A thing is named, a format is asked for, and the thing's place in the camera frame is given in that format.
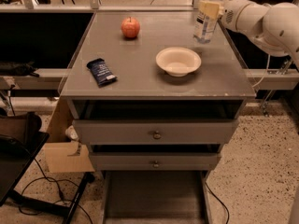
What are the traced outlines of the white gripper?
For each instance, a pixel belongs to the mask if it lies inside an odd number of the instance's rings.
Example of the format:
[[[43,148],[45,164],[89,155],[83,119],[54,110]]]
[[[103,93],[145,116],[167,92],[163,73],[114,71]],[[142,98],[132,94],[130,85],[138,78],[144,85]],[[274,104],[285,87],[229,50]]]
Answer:
[[[245,9],[251,6],[250,0],[225,0],[223,3],[223,15],[221,17],[222,25],[234,32],[248,32],[252,25],[245,17]],[[213,1],[200,1],[198,9],[211,19],[217,19],[219,16],[221,4]]]

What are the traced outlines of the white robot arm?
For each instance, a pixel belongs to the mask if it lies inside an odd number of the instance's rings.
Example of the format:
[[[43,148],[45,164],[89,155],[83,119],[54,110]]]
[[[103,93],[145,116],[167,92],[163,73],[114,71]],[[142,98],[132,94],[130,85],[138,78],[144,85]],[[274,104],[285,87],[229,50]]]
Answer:
[[[258,6],[246,0],[226,5],[234,12],[222,24],[261,48],[281,49],[298,59],[298,6]],[[298,224],[296,194],[299,176],[298,128],[284,107],[271,118],[246,112],[221,163],[208,179],[213,194],[224,202],[226,217],[215,224]]]

